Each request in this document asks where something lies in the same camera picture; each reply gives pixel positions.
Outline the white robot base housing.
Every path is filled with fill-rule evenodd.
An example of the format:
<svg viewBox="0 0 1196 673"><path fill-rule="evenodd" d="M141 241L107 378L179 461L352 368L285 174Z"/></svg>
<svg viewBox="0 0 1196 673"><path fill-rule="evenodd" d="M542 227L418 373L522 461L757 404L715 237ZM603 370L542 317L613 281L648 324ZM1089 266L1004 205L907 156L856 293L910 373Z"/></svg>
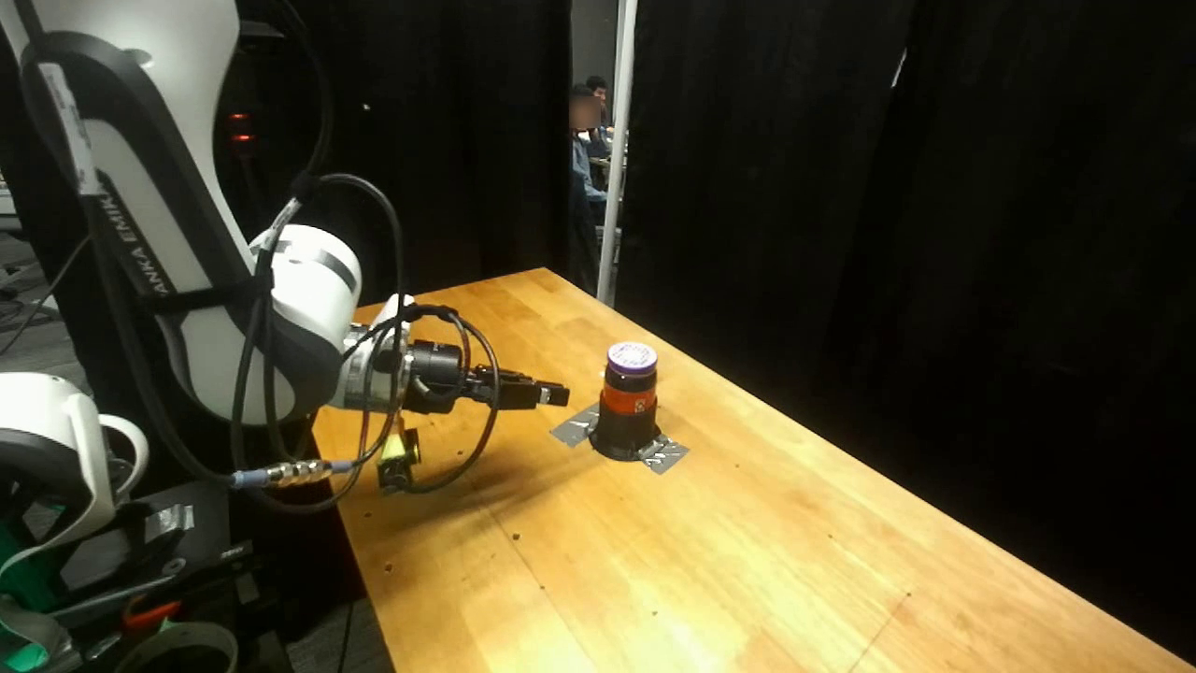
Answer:
<svg viewBox="0 0 1196 673"><path fill-rule="evenodd" d="M50 537L0 562L0 572L102 530L148 468L147 434L103 414L77 384L56 373L0 373L0 468L65 496L74 515Z"/></svg>

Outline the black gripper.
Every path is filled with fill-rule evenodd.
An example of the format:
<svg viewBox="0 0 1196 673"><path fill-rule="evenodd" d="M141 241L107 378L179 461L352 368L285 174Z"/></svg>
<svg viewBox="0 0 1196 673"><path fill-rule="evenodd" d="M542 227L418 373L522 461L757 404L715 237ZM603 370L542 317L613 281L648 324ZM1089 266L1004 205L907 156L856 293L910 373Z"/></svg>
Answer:
<svg viewBox="0 0 1196 673"><path fill-rule="evenodd" d="M568 409L568 389L560 380L530 378L518 370L499 370L499 389L493 392L493 370L474 368L458 344L415 341L406 347L385 347L371 360L375 373L401 378L401 399L406 413L447 414L458 399L477 399L498 409Z"/></svg>

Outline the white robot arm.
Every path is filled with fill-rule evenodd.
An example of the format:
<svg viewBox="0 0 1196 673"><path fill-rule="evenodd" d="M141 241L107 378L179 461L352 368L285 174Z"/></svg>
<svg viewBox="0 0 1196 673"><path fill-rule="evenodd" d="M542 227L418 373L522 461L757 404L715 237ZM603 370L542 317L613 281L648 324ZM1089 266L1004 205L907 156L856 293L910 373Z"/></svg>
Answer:
<svg viewBox="0 0 1196 673"><path fill-rule="evenodd" d="M324 404L564 395L411 341L423 307L406 294L359 321L354 250L290 211L259 237L238 227L212 149L234 0L0 0L0 24L37 140L210 414L265 427Z"/></svg>

